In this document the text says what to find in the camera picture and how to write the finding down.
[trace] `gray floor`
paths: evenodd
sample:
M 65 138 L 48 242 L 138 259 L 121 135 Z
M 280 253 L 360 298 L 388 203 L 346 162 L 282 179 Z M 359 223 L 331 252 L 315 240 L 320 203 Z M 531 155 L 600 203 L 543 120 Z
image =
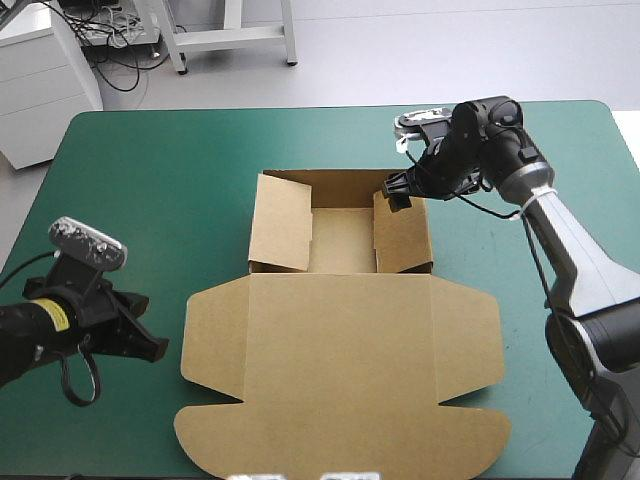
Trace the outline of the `gray floor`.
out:
M 292 0 L 300 64 L 283 48 L 211 52 L 143 74 L 131 93 L 101 82 L 105 109 L 244 108 L 597 99 L 640 110 L 640 0 Z M 172 0 L 189 30 L 217 24 L 222 2 Z M 246 0 L 245 23 L 279 17 Z M 109 67 L 126 87 L 133 72 Z M 0 163 L 0 267 L 47 166 Z

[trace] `white cabinet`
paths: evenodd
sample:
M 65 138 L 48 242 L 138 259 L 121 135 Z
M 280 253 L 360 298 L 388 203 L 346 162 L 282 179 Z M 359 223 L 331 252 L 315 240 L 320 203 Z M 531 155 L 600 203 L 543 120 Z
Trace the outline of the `white cabinet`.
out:
M 73 32 L 32 4 L 0 31 L 0 155 L 14 168 L 51 160 L 71 119 L 102 110 Z

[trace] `cardboard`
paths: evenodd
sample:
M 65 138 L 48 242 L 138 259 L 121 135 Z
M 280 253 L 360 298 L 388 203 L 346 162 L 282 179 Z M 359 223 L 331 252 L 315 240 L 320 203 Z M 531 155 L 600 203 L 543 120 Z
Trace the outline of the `cardboard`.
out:
M 440 405 L 502 379 L 497 303 L 398 274 L 433 259 L 424 202 L 391 215 L 377 192 L 389 173 L 260 176 L 256 273 L 188 301 L 183 376 L 243 400 L 177 414 L 207 472 L 468 479 L 503 450 L 502 413 Z

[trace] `cabinet drawer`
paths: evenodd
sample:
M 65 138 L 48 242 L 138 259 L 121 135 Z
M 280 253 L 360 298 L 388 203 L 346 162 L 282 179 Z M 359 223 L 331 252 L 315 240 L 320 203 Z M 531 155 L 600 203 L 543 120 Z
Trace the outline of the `cabinet drawer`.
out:
M 0 82 L 67 65 L 53 35 L 0 47 Z
M 82 85 L 70 65 L 0 82 L 0 115 L 80 95 Z
M 0 116 L 0 150 L 14 168 L 51 160 L 71 119 L 92 111 L 86 95 Z

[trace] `green table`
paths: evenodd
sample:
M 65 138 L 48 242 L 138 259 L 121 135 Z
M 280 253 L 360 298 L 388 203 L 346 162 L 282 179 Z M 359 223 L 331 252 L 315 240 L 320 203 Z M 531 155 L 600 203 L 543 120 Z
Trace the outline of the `green table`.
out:
M 59 216 L 96 226 L 129 247 L 126 268 L 109 278 L 151 297 L 143 322 L 171 343 L 158 364 L 98 357 L 105 391 L 87 409 L 66 402 L 57 365 L 0 390 L 0 474 L 202 475 L 181 450 L 173 417 L 185 405 L 224 399 L 180 376 L 185 301 L 246 274 L 256 175 L 266 168 L 403 168 L 391 124 L 416 108 L 77 117 L 7 269 L 50 249 L 47 228 Z M 640 175 L 608 108 L 543 102 L 524 111 L 529 132 L 556 169 L 561 198 L 614 259 L 640 270 Z M 475 199 L 510 209 L 496 194 Z M 430 202 L 430 216 L 434 273 L 490 292 L 501 306 L 506 378 L 453 402 L 500 409 L 513 422 L 507 450 L 486 475 L 569 476 L 590 421 L 547 351 L 543 293 L 521 224 L 459 201 Z M 19 300 L 24 280 L 47 268 L 46 262 L 30 267 L 2 291 L 0 303 Z

